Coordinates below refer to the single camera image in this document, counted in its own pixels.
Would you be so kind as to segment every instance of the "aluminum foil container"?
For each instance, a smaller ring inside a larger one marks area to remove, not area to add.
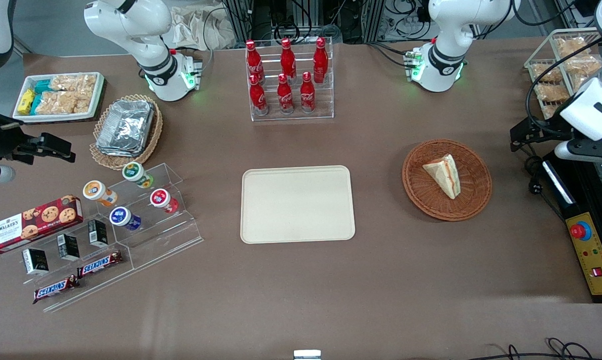
[[[105,155],[138,157],[146,148],[154,112],[147,101],[115,101],[103,121],[97,149]]]

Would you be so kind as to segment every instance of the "yellow snack box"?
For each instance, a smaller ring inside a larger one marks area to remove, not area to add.
[[[36,95],[37,94],[34,92],[33,89],[25,90],[25,93],[21,97],[21,100],[19,101],[19,105],[17,106],[17,112],[19,114],[21,114],[22,116],[29,115],[30,109],[32,107],[32,102],[34,101],[34,97]]]

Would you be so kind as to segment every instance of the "red bottle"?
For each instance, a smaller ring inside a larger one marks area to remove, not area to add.
[[[248,62],[249,75],[256,75],[259,79],[259,84],[265,81],[265,73],[263,72],[263,62],[261,55],[257,52],[255,42],[249,39],[245,42],[245,47],[248,50],[246,61]]]
[[[315,85],[312,84],[310,71],[303,73],[303,84],[301,84],[301,110],[310,114],[315,111]]]
[[[292,104],[292,89],[288,84],[288,77],[285,73],[279,73],[278,75],[278,105],[281,108],[283,114],[289,115],[295,111],[295,107]]]
[[[323,84],[328,73],[328,53],[326,52],[326,39],[316,39],[316,50],[314,51],[314,82]]]
[[[281,69],[291,84],[297,81],[297,60],[295,53],[291,49],[292,44],[289,38],[281,40]]]
[[[270,111],[268,103],[265,101],[265,91],[259,85],[259,77],[250,75],[250,100],[254,105],[254,114],[256,116],[264,116]]]

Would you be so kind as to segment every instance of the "snickers bar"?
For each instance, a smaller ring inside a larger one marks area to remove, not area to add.
[[[113,253],[107,255],[106,257],[103,257],[102,259],[98,259],[85,266],[77,268],[76,269],[77,276],[79,277],[79,279],[81,279],[84,276],[86,276],[87,274],[91,274],[91,273],[100,271],[101,269],[108,267],[112,264],[121,262],[122,260],[123,260],[123,256],[121,256],[121,250],[114,251]]]
[[[72,289],[72,288],[75,288],[78,286],[79,286],[79,281],[77,281],[77,277],[74,275],[70,275],[70,276],[64,278],[63,280],[56,282],[52,285],[42,287],[41,289],[36,289],[34,291],[34,301],[32,301],[32,304],[36,304],[37,301],[40,301],[41,299],[55,296],[56,294],[59,294],[60,292],[62,292],[64,290]]]

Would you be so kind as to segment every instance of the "sandwich slice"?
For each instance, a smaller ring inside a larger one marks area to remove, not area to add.
[[[443,190],[448,198],[454,200],[454,198],[461,194],[461,182],[459,182],[457,164],[455,164],[455,160],[451,154],[448,153],[444,157],[423,164],[423,169],[441,187],[441,190]]]

